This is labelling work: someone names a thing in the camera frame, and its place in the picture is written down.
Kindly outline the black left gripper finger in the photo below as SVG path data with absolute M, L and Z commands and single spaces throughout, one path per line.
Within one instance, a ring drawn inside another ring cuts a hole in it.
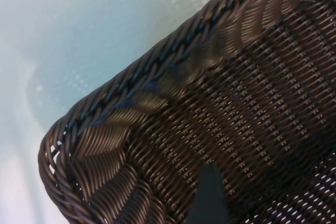
M 215 165 L 201 167 L 197 192 L 188 223 L 226 223 L 226 202 L 222 175 Z

